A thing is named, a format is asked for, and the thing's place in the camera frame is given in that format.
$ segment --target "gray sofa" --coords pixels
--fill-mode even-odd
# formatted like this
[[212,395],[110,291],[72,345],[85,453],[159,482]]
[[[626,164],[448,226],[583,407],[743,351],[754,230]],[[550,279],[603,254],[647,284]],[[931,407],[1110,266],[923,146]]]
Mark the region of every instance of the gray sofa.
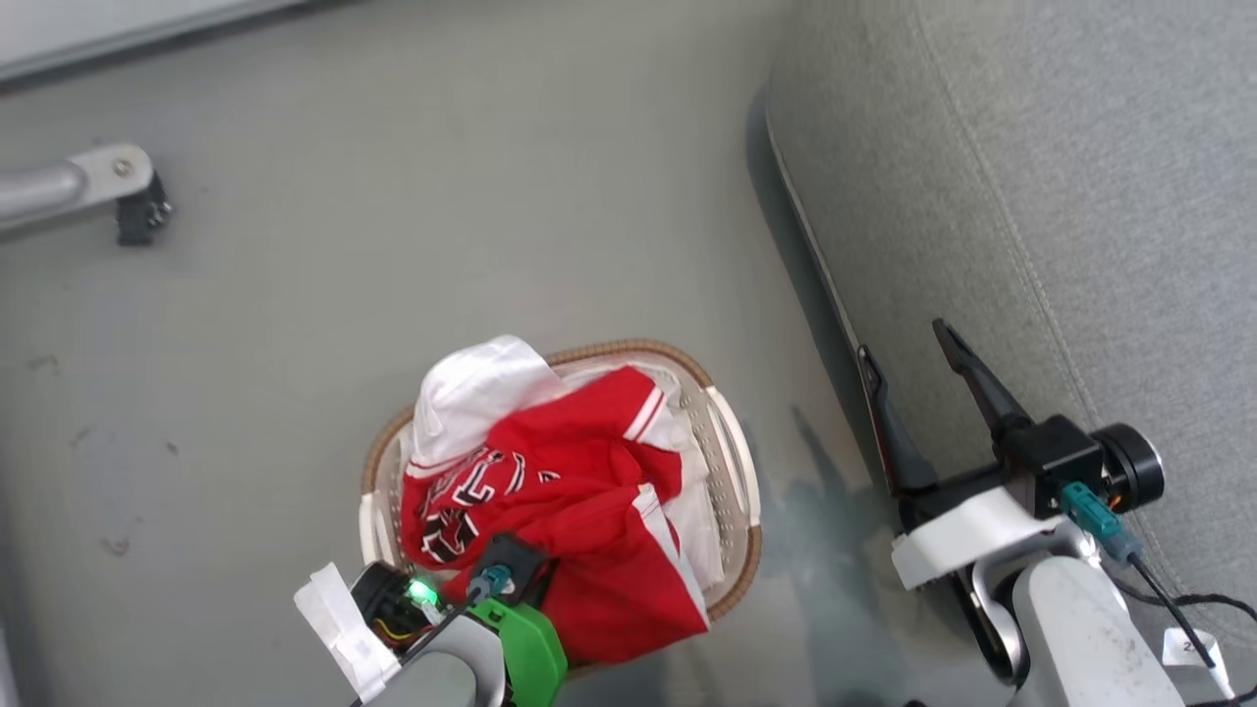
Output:
[[[1177,593],[1257,601],[1257,4],[804,0],[768,92],[848,337],[923,452],[989,439],[948,318],[1036,418],[1126,421]],[[1257,626],[1192,610],[1252,687]],[[1168,615],[1136,613],[1159,652]]]

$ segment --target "teal connector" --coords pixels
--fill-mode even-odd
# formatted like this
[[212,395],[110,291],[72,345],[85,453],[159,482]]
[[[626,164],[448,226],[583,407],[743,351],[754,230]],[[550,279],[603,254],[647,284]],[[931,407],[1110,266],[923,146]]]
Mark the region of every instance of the teal connector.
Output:
[[1117,515],[1080,482],[1061,491],[1061,511],[1080,528],[1091,533],[1105,552],[1119,562],[1125,564],[1131,555],[1138,555],[1144,548],[1139,538],[1121,527]]
[[510,567],[494,565],[480,571],[479,576],[468,582],[468,595],[474,596],[471,605],[479,606],[489,598],[502,596],[510,584]]

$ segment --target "floor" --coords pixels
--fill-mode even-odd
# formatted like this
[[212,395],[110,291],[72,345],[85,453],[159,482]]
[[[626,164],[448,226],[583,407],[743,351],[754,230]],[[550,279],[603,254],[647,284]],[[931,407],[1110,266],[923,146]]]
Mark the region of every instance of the floor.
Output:
[[148,250],[107,211],[0,238],[24,704],[347,704],[292,594],[361,564],[361,460],[427,366],[502,332],[680,346],[760,469],[739,609],[562,704],[1003,704],[945,604],[896,586],[759,122],[787,14],[346,3],[0,89],[0,165],[129,140],[178,208]]

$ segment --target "white plastic basket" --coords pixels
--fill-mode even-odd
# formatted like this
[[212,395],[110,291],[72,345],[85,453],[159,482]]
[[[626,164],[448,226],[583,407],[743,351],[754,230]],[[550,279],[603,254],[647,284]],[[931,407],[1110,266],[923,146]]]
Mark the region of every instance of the white plastic basket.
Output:
[[[681,351],[646,340],[587,346],[546,360],[563,377],[585,377],[634,366],[656,381],[667,377],[680,384],[681,409],[690,416],[694,437],[710,470],[708,493],[720,530],[725,579],[708,589],[704,599],[713,621],[728,614],[750,589],[759,567],[759,486],[742,425],[706,371]],[[412,566],[397,545],[401,479],[406,467],[401,435],[409,433],[412,418],[414,409],[393,418],[367,454],[358,507],[362,559],[367,562],[383,560],[398,567]]]

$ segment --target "white label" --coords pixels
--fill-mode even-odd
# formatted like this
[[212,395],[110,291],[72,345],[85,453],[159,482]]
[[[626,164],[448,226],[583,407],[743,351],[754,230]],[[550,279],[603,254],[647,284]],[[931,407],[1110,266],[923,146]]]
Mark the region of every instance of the white label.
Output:
[[[1204,649],[1209,652],[1209,658],[1213,658],[1214,668],[1209,671],[1213,673],[1213,681],[1218,683],[1218,687],[1228,699],[1234,697],[1234,693],[1231,692],[1231,678],[1227,676],[1227,665],[1222,662],[1222,647],[1218,645],[1218,639],[1202,630],[1195,632],[1195,635],[1204,644]],[[1174,626],[1165,629],[1165,639],[1161,643],[1161,664],[1198,665],[1203,668],[1204,659],[1200,658],[1195,647],[1192,645],[1192,639],[1187,637],[1187,632]]]
[[329,564],[310,575],[309,584],[297,591],[293,601],[332,653],[362,703],[383,692],[385,682],[401,669],[401,664],[367,628],[336,565]]

